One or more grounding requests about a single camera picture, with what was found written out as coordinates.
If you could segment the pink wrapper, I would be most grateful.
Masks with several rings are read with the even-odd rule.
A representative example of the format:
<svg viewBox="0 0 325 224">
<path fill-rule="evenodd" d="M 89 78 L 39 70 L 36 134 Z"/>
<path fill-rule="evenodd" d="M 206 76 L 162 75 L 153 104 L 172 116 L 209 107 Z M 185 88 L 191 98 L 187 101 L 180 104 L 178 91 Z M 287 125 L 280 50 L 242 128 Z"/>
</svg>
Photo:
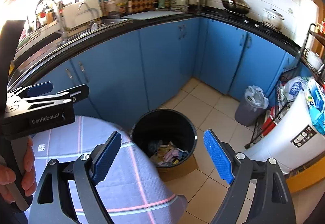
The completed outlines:
<svg viewBox="0 0 325 224">
<path fill-rule="evenodd" d="M 169 150 L 165 155 L 164 155 L 164 162 L 168 163 L 170 162 L 174 157 L 178 157 L 179 155 L 179 150 L 177 148 L 173 148 Z"/>
</svg>

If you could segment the black trash bin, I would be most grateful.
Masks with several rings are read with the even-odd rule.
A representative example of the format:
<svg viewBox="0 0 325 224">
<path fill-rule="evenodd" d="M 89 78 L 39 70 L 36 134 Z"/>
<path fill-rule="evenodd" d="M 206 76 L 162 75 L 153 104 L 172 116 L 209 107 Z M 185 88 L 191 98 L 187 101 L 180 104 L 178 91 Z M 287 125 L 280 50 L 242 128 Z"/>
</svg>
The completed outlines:
<svg viewBox="0 0 325 224">
<path fill-rule="evenodd" d="M 193 123 L 182 113 L 167 108 L 144 114 L 133 126 L 133 142 L 159 168 L 167 168 L 184 162 L 197 145 L 197 133 Z M 178 157 L 164 162 L 164 155 L 171 149 L 179 150 Z"/>
</svg>

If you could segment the blue kitchen cabinets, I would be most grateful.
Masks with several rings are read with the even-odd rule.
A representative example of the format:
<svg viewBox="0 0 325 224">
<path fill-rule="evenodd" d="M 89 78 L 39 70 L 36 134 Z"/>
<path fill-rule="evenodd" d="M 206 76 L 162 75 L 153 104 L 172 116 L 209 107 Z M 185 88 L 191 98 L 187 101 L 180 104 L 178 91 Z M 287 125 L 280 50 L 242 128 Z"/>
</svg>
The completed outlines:
<svg viewBox="0 0 325 224">
<path fill-rule="evenodd" d="M 240 100 L 250 85 L 270 95 L 295 56 L 264 38 L 207 18 L 154 25 L 93 46 L 45 72 L 58 92 L 87 84 L 77 115 L 125 129 L 175 96 L 193 77 Z"/>
</svg>

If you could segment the black countertop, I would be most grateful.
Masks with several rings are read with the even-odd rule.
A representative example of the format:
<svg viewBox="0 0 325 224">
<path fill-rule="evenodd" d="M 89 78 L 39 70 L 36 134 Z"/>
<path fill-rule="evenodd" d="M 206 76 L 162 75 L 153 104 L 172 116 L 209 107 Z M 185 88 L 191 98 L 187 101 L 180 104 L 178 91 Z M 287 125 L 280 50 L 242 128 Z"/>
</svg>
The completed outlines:
<svg viewBox="0 0 325 224">
<path fill-rule="evenodd" d="M 142 15 L 138 13 L 135 18 L 125 16 L 122 19 L 105 19 L 104 24 L 99 29 L 86 30 L 75 34 L 66 42 L 56 39 L 43 47 L 38 44 L 33 45 L 14 61 L 15 67 L 10 74 L 7 90 L 12 91 L 18 87 L 32 85 L 45 72 L 53 70 L 69 58 L 122 34 L 145 27 L 181 22 L 193 18 L 213 19 L 241 28 L 272 42 L 293 56 L 299 56 L 306 48 L 305 45 L 299 46 L 284 34 L 275 32 L 262 23 L 225 10 L 212 8 L 206 12 L 167 12 L 164 16 L 151 11 L 147 12 L 147 15 L 148 18 L 142 18 Z"/>
</svg>

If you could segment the white label on tablecloth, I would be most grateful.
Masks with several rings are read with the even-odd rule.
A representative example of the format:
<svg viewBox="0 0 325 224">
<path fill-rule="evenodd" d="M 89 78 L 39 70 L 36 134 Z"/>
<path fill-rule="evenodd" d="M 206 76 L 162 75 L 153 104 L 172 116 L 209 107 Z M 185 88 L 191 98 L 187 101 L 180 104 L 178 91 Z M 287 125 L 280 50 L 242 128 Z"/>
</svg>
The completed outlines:
<svg viewBox="0 0 325 224">
<path fill-rule="evenodd" d="M 46 148 L 46 144 L 40 144 L 37 148 L 38 152 L 44 152 Z"/>
</svg>

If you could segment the blue plaid tablecloth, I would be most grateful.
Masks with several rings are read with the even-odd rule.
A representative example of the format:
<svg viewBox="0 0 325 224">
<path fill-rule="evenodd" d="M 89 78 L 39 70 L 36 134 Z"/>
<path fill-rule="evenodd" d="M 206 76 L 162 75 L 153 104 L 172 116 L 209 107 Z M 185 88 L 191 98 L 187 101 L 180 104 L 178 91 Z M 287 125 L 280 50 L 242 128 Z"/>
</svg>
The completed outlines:
<svg viewBox="0 0 325 224">
<path fill-rule="evenodd" d="M 35 134 L 36 179 L 51 159 L 76 161 L 104 144 L 113 131 L 121 134 L 121 148 L 96 189 L 114 223 L 178 223 L 187 199 L 168 189 L 146 154 L 114 123 L 76 116 L 72 124 Z M 37 151 L 40 144 L 46 144 L 44 152 Z"/>
</svg>

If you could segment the chrome sink faucet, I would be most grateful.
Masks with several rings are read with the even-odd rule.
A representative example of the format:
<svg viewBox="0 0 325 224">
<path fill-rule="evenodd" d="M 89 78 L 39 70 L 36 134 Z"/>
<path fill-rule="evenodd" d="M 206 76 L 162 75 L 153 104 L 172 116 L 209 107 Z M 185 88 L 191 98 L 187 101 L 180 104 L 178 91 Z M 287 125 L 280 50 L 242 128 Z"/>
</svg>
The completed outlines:
<svg viewBox="0 0 325 224">
<path fill-rule="evenodd" d="M 38 8 L 39 4 L 41 4 L 43 1 L 45 1 L 45 0 L 40 0 L 37 3 L 36 8 L 35 8 L 35 12 L 37 11 L 37 8 Z M 60 34 L 61 34 L 61 40 L 62 40 L 61 43 L 66 44 L 67 41 L 68 41 L 68 32 L 66 31 L 66 25 L 65 25 L 63 19 L 61 18 L 60 6 L 55 0 L 49 0 L 49 1 L 53 2 L 54 6 L 56 8 L 55 14 L 56 14 L 56 19 L 57 19 L 59 27 L 60 27 Z"/>
</svg>

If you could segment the cardboard piece on floor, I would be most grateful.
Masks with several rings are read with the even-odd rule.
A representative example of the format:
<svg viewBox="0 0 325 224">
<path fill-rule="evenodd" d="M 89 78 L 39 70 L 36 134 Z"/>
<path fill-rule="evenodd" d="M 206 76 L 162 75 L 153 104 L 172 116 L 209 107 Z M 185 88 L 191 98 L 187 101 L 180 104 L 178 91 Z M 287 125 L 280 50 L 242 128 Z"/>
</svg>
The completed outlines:
<svg viewBox="0 0 325 224">
<path fill-rule="evenodd" d="M 158 174 L 162 181 L 168 182 L 171 180 L 175 180 L 181 177 L 184 177 L 196 169 L 198 169 L 198 163 L 196 161 L 195 156 L 192 154 L 188 159 L 186 159 L 184 162 L 178 163 L 175 166 L 167 167 L 167 168 L 159 168 Z"/>
</svg>

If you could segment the grey bin with white bag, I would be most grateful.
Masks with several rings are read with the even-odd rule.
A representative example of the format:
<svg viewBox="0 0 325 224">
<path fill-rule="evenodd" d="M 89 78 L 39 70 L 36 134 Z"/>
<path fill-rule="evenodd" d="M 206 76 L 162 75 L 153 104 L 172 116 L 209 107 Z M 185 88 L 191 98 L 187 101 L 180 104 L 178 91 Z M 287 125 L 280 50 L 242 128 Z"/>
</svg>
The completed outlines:
<svg viewBox="0 0 325 224">
<path fill-rule="evenodd" d="M 260 87 L 248 86 L 235 112 L 235 120 L 243 126 L 252 126 L 268 105 L 269 100 Z"/>
</svg>

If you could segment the white washing machine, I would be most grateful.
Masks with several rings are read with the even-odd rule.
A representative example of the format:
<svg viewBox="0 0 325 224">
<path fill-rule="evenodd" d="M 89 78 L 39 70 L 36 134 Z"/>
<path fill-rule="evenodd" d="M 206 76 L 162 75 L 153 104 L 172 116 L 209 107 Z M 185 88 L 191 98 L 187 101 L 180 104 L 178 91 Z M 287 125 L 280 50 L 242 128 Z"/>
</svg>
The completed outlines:
<svg viewBox="0 0 325 224">
<path fill-rule="evenodd" d="M 274 158 L 283 174 L 324 152 L 324 89 L 310 78 L 280 122 L 244 153 L 252 160 Z"/>
</svg>

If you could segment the steel pot on stove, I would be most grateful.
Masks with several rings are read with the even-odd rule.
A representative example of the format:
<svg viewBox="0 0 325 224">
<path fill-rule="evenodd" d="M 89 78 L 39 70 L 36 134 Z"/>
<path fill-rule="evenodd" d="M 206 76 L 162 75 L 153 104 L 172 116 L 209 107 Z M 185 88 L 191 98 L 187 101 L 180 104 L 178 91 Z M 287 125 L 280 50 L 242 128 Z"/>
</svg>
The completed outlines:
<svg viewBox="0 0 325 224">
<path fill-rule="evenodd" d="M 284 17 L 275 9 L 264 8 L 262 22 L 263 24 L 271 27 L 277 31 L 281 31 L 283 26 Z"/>
</svg>

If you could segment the green kettle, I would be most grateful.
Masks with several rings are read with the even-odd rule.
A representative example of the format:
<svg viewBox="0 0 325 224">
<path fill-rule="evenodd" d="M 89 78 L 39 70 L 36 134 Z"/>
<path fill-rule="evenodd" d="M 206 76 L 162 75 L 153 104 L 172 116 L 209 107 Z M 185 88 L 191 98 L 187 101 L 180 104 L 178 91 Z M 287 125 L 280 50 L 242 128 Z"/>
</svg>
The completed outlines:
<svg viewBox="0 0 325 224">
<path fill-rule="evenodd" d="M 171 0 L 171 9 L 173 11 L 187 12 L 189 0 Z"/>
</svg>

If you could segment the black wok with lid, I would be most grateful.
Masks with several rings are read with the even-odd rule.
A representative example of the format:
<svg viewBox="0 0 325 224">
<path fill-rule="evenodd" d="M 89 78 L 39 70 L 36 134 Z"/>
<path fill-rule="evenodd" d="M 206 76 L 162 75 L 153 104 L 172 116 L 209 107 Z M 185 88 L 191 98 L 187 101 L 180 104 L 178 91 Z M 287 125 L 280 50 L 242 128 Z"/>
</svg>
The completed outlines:
<svg viewBox="0 0 325 224">
<path fill-rule="evenodd" d="M 245 0 L 221 0 L 223 7 L 230 12 L 246 16 L 251 7 Z"/>
</svg>

